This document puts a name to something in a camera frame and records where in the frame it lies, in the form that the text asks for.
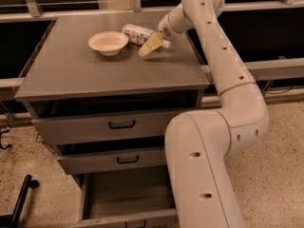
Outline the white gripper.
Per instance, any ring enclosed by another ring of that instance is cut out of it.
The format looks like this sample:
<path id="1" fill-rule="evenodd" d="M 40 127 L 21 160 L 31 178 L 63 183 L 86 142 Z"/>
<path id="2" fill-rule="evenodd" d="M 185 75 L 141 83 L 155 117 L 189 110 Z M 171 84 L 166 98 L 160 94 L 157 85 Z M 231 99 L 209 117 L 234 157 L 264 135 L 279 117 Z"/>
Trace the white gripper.
<path id="1" fill-rule="evenodd" d="M 187 23 L 182 8 L 174 8 L 159 22 L 158 32 L 154 33 L 140 48 L 139 55 L 145 57 L 152 51 L 160 48 L 163 38 L 173 41 L 181 36 L 187 29 Z"/>

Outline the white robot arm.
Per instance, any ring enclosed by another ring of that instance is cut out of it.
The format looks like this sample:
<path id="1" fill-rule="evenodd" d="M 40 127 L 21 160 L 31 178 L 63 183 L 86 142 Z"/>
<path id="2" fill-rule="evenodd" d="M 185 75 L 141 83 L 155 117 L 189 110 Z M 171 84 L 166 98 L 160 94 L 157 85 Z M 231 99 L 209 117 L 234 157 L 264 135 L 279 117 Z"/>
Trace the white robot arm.
<path id="1" fill-rule="evenodd" d="M 181 0 L 159 23 L 173 40 L 195 29 L 220 108 L 187 111 L 165 131 L 165 157 L 180 228 L 246 228 L 224 158 L 265 135 L 269 113 L 250 71 L 222 30 L 224 0 Z"/>

